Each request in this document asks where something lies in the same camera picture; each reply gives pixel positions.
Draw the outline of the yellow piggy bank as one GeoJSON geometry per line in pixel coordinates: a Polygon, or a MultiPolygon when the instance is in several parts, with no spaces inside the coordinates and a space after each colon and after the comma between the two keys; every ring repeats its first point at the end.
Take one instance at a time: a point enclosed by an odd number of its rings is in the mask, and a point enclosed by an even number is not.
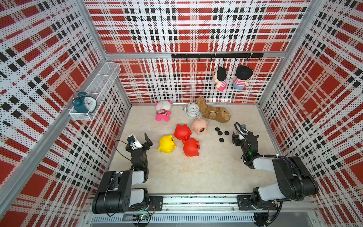
{"type": "Polygon", "coordinates": [[[163,136],[159,141],[158,150],[163,153],[172,153],[176,148],[175,138],[172,135],[163,136]]]}

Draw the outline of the red piggy bank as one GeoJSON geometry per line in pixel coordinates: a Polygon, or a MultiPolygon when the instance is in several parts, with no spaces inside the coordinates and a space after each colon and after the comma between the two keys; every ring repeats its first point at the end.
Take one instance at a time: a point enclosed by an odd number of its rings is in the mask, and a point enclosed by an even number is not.
{"type": "Polygon", "coordinates": [[[177,124],[176,125],[176,129],[174,132],[174,137],[176,139],[184,141],[184,140],[189,139],[191,135],[192,135],[192,131],[188,127],[188,125],[186,125],[186,124],[184,124],[184,125],[177,124]]]}
{"type": "Polygon", "coordinates": [[[200,145],[194,138],[183,140],[183,151],[187,157],[199,156],[200,145]]]}

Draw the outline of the pink piggy bank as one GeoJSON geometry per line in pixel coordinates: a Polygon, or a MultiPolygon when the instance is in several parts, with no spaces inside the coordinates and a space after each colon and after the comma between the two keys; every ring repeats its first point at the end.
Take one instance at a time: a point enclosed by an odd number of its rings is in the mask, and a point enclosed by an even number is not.
{"type": "Polygon", "coordinates": [[[193,123],[192,123],[192,129],[198,134],[202,134],[208,131],[208,121],[204,118],[198,117],[193,123]]]}

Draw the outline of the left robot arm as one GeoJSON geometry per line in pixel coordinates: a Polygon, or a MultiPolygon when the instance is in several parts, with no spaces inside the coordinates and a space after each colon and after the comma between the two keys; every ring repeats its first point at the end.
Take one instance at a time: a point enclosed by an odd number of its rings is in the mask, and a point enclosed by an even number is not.
{"type": "Polygon", "coordinates": [[[94,214],[122,213],[147,209],[150,205],[147,188],[132,188],[148,179],[147,151],[153,142],[145,133],[141,144],[134,135],[127,138],[126,151],[131,153],[131,168],[121,172],[105,172],[92,201],[94,214]]]}

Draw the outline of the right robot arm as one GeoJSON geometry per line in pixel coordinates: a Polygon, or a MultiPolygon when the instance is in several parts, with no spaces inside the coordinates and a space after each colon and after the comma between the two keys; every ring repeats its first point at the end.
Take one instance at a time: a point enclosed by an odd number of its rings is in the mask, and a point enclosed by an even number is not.
{"type": "Polygon", "coordinates": [[[315,179],[299,157],[261,155],[258,153],[258,137],[252,132],[233,133],[232,143],[241,148],[241,159],[248,168],[274,173],[277,182],[254,188],[250,198],[244,199],[245,207],[255,210],[276,208],[272,202],[303,201],[319,192],[315,179]]]}

